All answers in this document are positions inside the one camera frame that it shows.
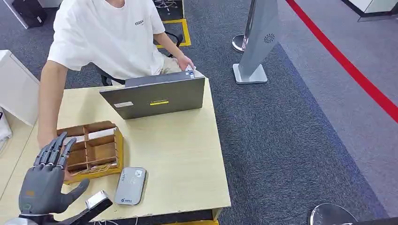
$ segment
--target gray laptop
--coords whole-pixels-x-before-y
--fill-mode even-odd
[[[205,77],[192,71],[126,80],[124,88],[99,93],[125,120],[199,109],[203,104]]]

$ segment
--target printed logo on t-shirt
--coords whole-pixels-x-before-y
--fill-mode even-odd
[[[144,24],[144,21],[143,20],[140,20],[140,21],[138,21],[137,23],[136,23],[136,26],[138,26],[138,25],[143,25]]]

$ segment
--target wooden compartment tray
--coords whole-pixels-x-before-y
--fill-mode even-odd
[[[90,133],[112,129],[106,136],[89,138]],[[73,145],[68,158],[71,184],[85,178],[94,179],[120,173],[123,169],[123,136],[119,128],[110,121],[68,127],[57,130],[58,135],[66,131],[68,137],[84,136],[84,141]]]

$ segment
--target speaker grille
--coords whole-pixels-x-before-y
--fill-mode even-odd
[[[275,34],[267,34],[264,38],[264,42],[269,44],[275,40]]]

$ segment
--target robotic finger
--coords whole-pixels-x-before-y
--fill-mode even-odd
[[[60,156],[60,159],[58,160],[57,166],[61,167],[61,169],[64,169],[66,167],[66,160],[69,157],[70,150],[72,148],[72,145],[76,143],[76,138],[72,138],[66,145],[63,150],[63,153]]]
[[[52,140],[48,145],[46,145],[43,154],[40,157],[39,164],[47,164],[48,158],[50,158],[51,151],[54,148],[56,139]]]
[[[33,162],[33,166],[37,166],[37,165],[40,164],[40,160],[41,160],[41,158],[43,157],[44,152],[48,149],[48,146],[49,146],[49,145],[46,145],[46,146],[44,146],[44,148],[42,148],[42,149],[40,150],[40,153],[38,154],[38,156],[36,156],[36,159],[35,159],[35,161]]]
[[[51,150],[50,159],[48,164],[56,165],[60,157],[63,140],[65,140],[67,133],[63,132],[55,141],[54,147]]]

